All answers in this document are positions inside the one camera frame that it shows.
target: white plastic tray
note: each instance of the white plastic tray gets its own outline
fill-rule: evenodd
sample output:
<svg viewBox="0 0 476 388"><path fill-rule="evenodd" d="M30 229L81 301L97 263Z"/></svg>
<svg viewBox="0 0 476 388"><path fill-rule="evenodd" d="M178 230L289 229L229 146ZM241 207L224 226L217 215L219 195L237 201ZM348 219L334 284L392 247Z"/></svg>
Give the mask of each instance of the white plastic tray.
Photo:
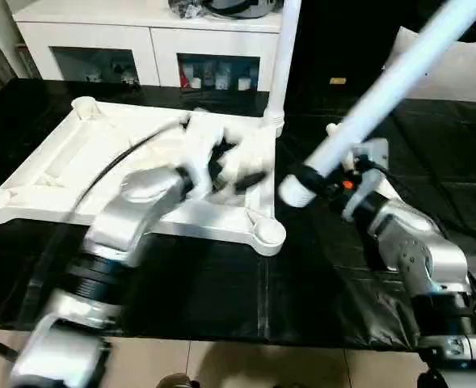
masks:
<svg viewBox="0 0 476 388"><path fill-rule="evenodd" d="M117 154L187 111L117 103L97 103L101 114L85 118L72 112L0 186L0 224L13 218L61 221L82 190ZM260 118L193 112L226 132L269 131L268 147L275 153L275 129L260 128ZM120 163L79 207L71 222L90 225L95 214L118 191L130 171L179 162L183 129L159 135ZM153 232L244 243L261 255L277 253L286 237L274 218L273 173L246 195L221 203L187 200L167 214Z"/></svg>

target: white cabinet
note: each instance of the white cabinet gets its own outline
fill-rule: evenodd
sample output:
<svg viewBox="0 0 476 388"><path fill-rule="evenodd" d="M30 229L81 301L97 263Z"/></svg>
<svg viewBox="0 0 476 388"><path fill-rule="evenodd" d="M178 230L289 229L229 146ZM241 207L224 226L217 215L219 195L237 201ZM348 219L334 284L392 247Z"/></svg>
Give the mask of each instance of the white cabinet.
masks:
<svg viewBox="0 0 476 388"><path fill-rule="evenodd" d="M241 79L242 88L270 90L278 34L151 28L151 36L162 86L181 86L183 73L203 87L238 89Z"/></svg>
<svg viewBox="0 0 476 388"><path fill-rule="evenodd" d="M18 23L43 79L159 85L147 27Z"/></svg>
<svg viewBox="0 0 476 388"><path fill-rule="evenodd" d="M281 21L279 12L186 20L167 0L34 0L13 17L44 79L134 74L142 85L259 91L271 87Z"/></svg>

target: glass cabinet door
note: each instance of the glass cabinet door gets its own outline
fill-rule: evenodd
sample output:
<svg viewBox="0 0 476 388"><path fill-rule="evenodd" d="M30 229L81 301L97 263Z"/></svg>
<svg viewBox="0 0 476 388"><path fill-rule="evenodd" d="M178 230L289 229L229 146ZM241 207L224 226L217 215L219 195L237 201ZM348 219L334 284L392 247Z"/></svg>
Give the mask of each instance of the glass cabinet door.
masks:
<svg viewBox="0 0 476 388"><path fill-rule="evenodd" d="M177 54L183 88L257 91L259 57Z"/></svg>
<svg viewBox="0 0 476 388"><path fill-rule="evenodd" d="M147 27L17 23L43 79L159 85Z"/></svg>
<svg viewBox="0 0 476 388"><path fill-rule="evenodd" d="M269 91L278 34L151 28L161 86Z"/></svg>
<svg viewBox="0 0 476 388"><path fill-rule="evenodd" d="M50 49L66 81L139 84L132 50L77 47Z"/></svg>

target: white tray corner post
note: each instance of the white tray corner post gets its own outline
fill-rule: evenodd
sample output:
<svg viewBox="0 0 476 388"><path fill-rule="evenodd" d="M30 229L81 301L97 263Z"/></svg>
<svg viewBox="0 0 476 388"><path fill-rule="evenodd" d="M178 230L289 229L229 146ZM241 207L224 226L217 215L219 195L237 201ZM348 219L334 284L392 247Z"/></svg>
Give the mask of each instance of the white tray corner post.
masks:
<svg viewBox="0 0 476 388"><path fill-rule="evenodd" d="M301 12L301 0L285 0L283 20L277 42L276 63L268 105L263 114L263 126L275 126L280 136L284 126L284 100L288 87L289 70L297 36L297 25Z"/></svg>

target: bottle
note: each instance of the bottle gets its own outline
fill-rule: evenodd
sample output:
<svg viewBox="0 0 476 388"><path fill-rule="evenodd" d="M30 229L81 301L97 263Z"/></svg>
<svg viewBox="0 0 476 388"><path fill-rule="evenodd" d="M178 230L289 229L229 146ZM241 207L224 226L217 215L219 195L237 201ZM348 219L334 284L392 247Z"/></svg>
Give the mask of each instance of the bottle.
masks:
<svg viewBox="0 0 476 388"><path fill-rule="evenodd" d="M201 89L202 88L202 80L198 77L194 77L191 81L191 87L193 89Z"/></svg>
<svg viewBox="0 0 476 388"><path fill-rule="evenodd" d="M183 69L183 75L186 76L186 78L189 80L189 82L192 81L192 79L195 77L195 66L192 63L189 62L184 62L182 65Z"/></svg>
<svg viewBox="0 0 476 388"><path fill-rule="evenodd" d="M213 88L214 87L214 61L205 61L204 62L204 86Z"/></svg>
<svg viewBox="0 0 476 388"><path fill-rule="evenodd" d="M249 77L240 77L238 79L238 90L248 91L251 88L251 79Z"/></svg>
<svg viewBox="0 0 476 388"><path fill-rule="evenodd" d="M259 66L253 65L251 67L251 89L257 91L259 83Z"/></svg>
<svg viewBox="0 0 476 388"><path fill-rule="evenodd" d="M227 91L230 89L230 75L232 67L229 62L222 62L216 73L216 90Z"/></svg>

